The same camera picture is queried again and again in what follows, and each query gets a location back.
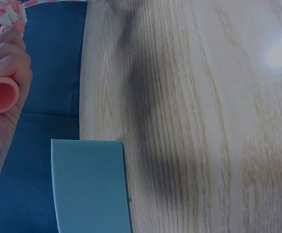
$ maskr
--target wooden table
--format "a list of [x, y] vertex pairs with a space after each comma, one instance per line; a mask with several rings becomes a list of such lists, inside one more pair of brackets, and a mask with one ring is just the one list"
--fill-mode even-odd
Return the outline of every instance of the wooden table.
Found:
[[124, 143], [134, 233], [282, 233], [281, 39], [282, 0], [88, 8], [81, 139]]

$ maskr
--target pink and white toy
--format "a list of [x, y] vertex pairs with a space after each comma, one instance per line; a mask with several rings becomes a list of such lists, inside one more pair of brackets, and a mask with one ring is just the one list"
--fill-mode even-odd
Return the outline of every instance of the pink and white toy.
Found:
[[[3, 26], [13, 26], [21, 34], [24, 33], [27, 16], [25, 9], [42, 3], [53, 3], [62, 0], [29, 0], [21, 3], [18, 0], [0, 0], [0, 33]], [[99, 0], [66, 0], [66, 1], [88, 1], [98, 2]], [[19, 88], [12, 77], [0, 77], [0, 113], [10, 110], [18, 101]]]

